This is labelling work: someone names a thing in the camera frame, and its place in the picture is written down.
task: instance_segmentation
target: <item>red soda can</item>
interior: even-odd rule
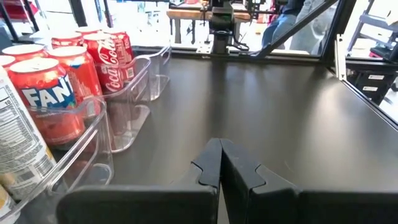
[[[96,64],[99,82],[104,93],[123,89],[123,70],[119,68],[118,55],[109,34],[89,34],[84,37],[84,46]]]
[[[76,102],[79,105],[85,99],[92,96],[101,96],[102,90],[93,57],[84,47],[60,47],[49,51],[49,57],[55,58],[67,71]],[[86,117],[99,114],[101,105],[88,105]]]
[[[78,32],[61,32],[53,34],[51,46],[53,49],[66,46],[82,46],[83,36]]]
[[[78,28],[75,30],[75,32],[81,33],[82,36],[88,35],[88,34],[95,34],[95,33],[97,33],[98,31],[100,31],[99,28],[89,27],[89,26],[86,26],[86,27],[78,27]]]
[[[3,54],[15,57],[17,62],[28,60],[36,57],[46,57],[47,53],[43,45],[39,44],[22,44],[15,45],[2,50]]]
[[[10,71],[10,79],[24,104],[37,107],[31,115],[48,145],[66,144],[83,134],[85,125],[80,114],[45,111],[76,106],[69,76],[58,60],[33,58],[11,65]]]
[[[116,46],[109,34],[89,34],[84,37],[84,46],[93,56],[101,87],[105,94],[123,89],[123,68],[119,66]],[[129,104],[127,93],[106,96],[109,120],[115,136],[127,131]]]
[[[10,55],[0,55],[0,66],[8,73],[10,66],[15,63],[15,58]]]
[[[120,44],[123,46],[118,50],[118,60],[119,64],[128,64],[133,59],[132,48],[130,43],[130,37],[127,35],[126,31],[118,28],[107,28],[102,30],[105,34],[111,35],[111,38],[115,41],[116,45]]]

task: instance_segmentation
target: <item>shelf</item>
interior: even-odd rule
[[[384,45],[384,46],[386,46],[386,47],[389,47],[389,48],[391,48],[391,49],[394,48],[394,46],[393,46],[392,44],[390,44],[390,43],[388,43],[388,42],[384,42],[384,41],[382,41],[382,40],[379,40],[379,39],[377,39],[377,38],[375,38],[375,37],[371,37],[371,36],[366,35],[366,34],[359,34],[359,36],[360,36],[360,37],[363,37],[363,38],[366,38],[366,39],[369,39],[369,40],[376,41],[377,43],[382,44],[382,45]]]
[[[389,26],[386,23],[386,20],[384,18],[381,17],[377,17],[377,16],[370,16],[370,15],[362,15],[361,17],[359,17],[359,20],[365,24],[369,24],[372,26],[376,26],[376,27],[380,27],[386,30],[391,30],[393,32],[398,32],[398,25],[397,24],[393,24],[391,26]]]

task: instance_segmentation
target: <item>black tabletop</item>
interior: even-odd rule
[[[322,67],[172,59],[114,184],[169,184],[227,138],[305,189],[398,190],[398,135]]]

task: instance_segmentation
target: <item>can lid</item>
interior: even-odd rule
[[[2,52],[8,55],[22,55],[39,52],[43,49],[44,46],[39,44],[22,44],[8,47],[6,49],[3,49]]]
[[[40,72],[58,65],[54,58],[33,58],[11,65],[10,70],[16,73]]]
[[[85,47],[68,46],[68,47],[59,47],[57,49],[49,50],[49,55],[56,57],[69,57],[74,55],[81,55],[86,51],[87,49]]]
[[[95,28],[95,27],[86,26],[86,27],[78,27],[75,31],[76,32],[95,32],[95,31],[100,31],[100,29]]]
[[[88,34],[88,35],[84,35],[83,38],[85,40],[106,40],[106,39],[110,39],[111,36],[109,34]]]
[[[78,32],[55,32],[52,34],[52,38],[56,39],[73,39],[81,37],[81,33]]]
[[[15,58],[10,55],[0,55],[0,65],[1,66],[7,66],[11,64],[12,62],[15,62]]]
[[[104,32],[105,34],[119,34],[119,33],[125,33],[125,30],[122,30],[120,28],[104,28],[102,29],[102,32]]]

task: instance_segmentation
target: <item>fanta logo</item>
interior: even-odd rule
[[[98,55],[105,64],[117,65],[119,63],[116,46],[111,39],[98,41]]]
[[[23,89],[26,100],[31,106],[68,108],[76,104],[69,76],[58,79],[58,84],[51,88],[38,90],[36,88]]]

